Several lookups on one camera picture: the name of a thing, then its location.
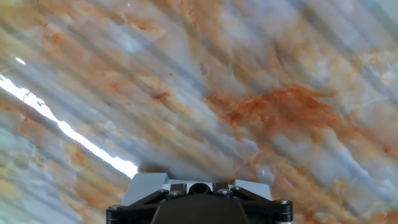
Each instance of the orange veining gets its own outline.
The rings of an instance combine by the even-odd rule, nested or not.
[[[277,133],[299,133],[308,128],[331,128],[340,140],[356,139],[361,136],[380,144],[387,154],[398,149],[391,141],[382,141],[372,132],[357,128],[348,117],[342,117],[329,105],[317,99],[326,97],[322,93],[293,86],[286,90],[272,90],[259,96],[237,99],[228,98],[224,93],[214,93],[206,100],[215,107],[215,113],[236,132],[238,126],[251,124],[261,127],[262,134],[273,137]],[[314,143],[318,139],[312,136]]]
[[[230,100],[223,94],[215,93],[208,97],[212,105],[220,107],[216,113],[228,124],[242,125],[245,122],[263,125],[263,132],[273,135],[280,131],[296,129],[302,126],[314,126],[348,131],[344,119],[339,117],[328,105],[315,98],[323,97],[321,93],[300,87],[288,90],[273,90],[263,96],[250,96]]]
[[[395,224],[398,223],[398,211],[388,211],[373,215],[370,223],[377,224]]]
[[[1,110],[15,110],[15,108],[13,106],[11,106],[9,103],[7,103],[4,100],[0,100],[0,109]]]
[[[54,44],[56,44],[56,45],[62,44],[62,41],[63,41],[62,37],[63,37],[63,34],[60,34],[60,33],[54,34],[52,36]]]

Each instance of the black plastic part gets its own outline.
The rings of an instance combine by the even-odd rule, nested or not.
[[[122,223],[126,223],[126,220],[153,216],[155,215],[157,207],[159,206],[159,202],[165,199],[165,196],[168,192],[169,191],[156,191],[128,207],[122,207],[117,210],[108,208],[106,209],[106,220],[112,224],[118,224],[118,222],[121,221],[123,221]]]
[[[274,220],[278,222],[291,222],[293,221],[293,213],[275,213]]]
[[[287,204],[280,204],[274,201],[267,200],[261,196],[258,196],[248,190],[240,188],[239,190],[231,189],[234,193],[234,197],[242,199],[242,206],[247,212],[254,213],[292,213],[293,204],[289,202]]]
[[[160,205],[152,223],[249,224],[250,222],[238,201],[195,194]]]
[[[128,207],[106,210],[107,224],[130,223],[274,223],[293,221],[292,202],[281,204],[267,200],[248,190],[232,188],[227,183],[214,183],[213,192],[198,183],[200,188],[187,195],[186,184],[172,184],[170,191],[156,191]]]
[[[212,194],[210,187],[204,183],[197,183],[189,188],[188,195]]]

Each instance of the white marble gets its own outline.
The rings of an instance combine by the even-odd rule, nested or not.
[[[396,10],[1,1],[0,222],[104,222],[168,172],[265,183],[296,223],[397,223]]]

